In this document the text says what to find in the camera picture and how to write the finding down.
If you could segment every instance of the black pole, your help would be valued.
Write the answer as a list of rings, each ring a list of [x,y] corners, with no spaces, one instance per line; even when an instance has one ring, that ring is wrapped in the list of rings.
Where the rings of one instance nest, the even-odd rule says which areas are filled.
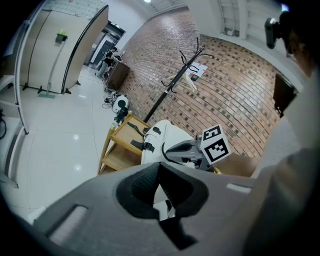
[[[179,81],[179,79],[183,76],[183,74],[187,71],[187,69],[192,65],[192,63],[199,57],[199,55],[204,50],[204,46],[201,47],[200,50],[198,50],[194,56],[182,67],[182,69],[176,74],[174,79],[171,81],[171,83],[168,85],[168,89],[163,92],[163,94],[160,96],[160,98],[156,101],[156,103],[153,105],[149,113],[146,115],[145,119],[143,120],[145,123],[149,121],[151,116],[154,114],[156,109],[159,107],[161,102],[165,99],[165,97],[168,95],[169,90],[172,91],[172,88],[176,85],[176,83]]]

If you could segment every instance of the black camera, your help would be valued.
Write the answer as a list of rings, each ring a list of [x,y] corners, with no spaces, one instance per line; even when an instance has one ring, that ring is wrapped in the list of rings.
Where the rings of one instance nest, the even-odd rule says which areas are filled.
[[[268,18],[264,23],[264,31],[266,37],[266,45],[268,48],[273,49],[276,46],[277,39],[283,38],[285,47],[287,48],[287,42],[290,32],[290,13],[283,11],[279,17],[279,21],[275,18]]]

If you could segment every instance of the white tiled floor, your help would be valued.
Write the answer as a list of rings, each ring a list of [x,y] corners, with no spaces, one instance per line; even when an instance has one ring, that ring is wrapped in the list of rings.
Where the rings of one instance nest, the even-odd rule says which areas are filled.
[[[104,109],[104,86],[94,70],[83,67],[72,94],[55,99],[21,91],[23,113],[30,133],[24,137],[14,180],[19,189],[0,184],[11,210],[23,218],[48,207],[79,184],[96,176],[99,157],[115,113]],[[13,88],[0,99],[13,99]],[[17,111],[3,107],[7,116]]]

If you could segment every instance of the person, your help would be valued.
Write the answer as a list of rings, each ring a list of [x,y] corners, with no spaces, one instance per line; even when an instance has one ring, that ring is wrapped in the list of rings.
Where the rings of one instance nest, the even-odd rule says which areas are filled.
[[[105,55],[105,59],[102,62],[102,67],[100,68],[100,71],[97,73],[98,78],[103,78],[104,73],[106,72],[107,67],[111,67],[111,64],[114,62],[114,58],[112,55],[117,52],[117,47],[113,47],[112,50],[108,51]]]
[[[277,44],[284,44],[286,56],[297,64],[309,81],[305,83],[303,90],[287,107],[283,117],[272,129],[261,159],[257,161],[255,158],[230,155],[215,165],[222,173],[229,173],[236,169],[238,173],[241,171],[244,176],[256,179],[264,168],[280,164],[283,159],[287,159],[292,154],[302,149],[313,149],[319,144],[318,44],[310,36],[308,22],[298,19],[298,16],[299,14],[293,10],[281,13],[279,18],[281,38]]]
[[[100,61],[98,62],[98,64],[95,66],[95,70],[99,71],[101,66],[102,66],[102,63],[104,62],[105,58],[106,58],[106,52],[101,52],[103,54],[102,58],[100,59]]]

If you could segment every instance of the brick wall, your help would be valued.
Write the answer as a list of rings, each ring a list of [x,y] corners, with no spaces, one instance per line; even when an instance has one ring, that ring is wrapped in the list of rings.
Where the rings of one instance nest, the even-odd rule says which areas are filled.
[[[149,123],[168,119],[191,135],[221,124],[233,152],[261,156],[279,119],[272,99],[278,71],[239,45],[200,36],[187,8],[149,20],[127,43],[124,62],[131,70],[120,92],[143,119],[165,90],[160,80],[176,75],[183,66],[179,50],[187,59],[194,54],[196,37],[205,52],[215,56],[197,60],[208,66],[208,72],[194,82],[195,93],[176,86],[177,94],[165,98]]]

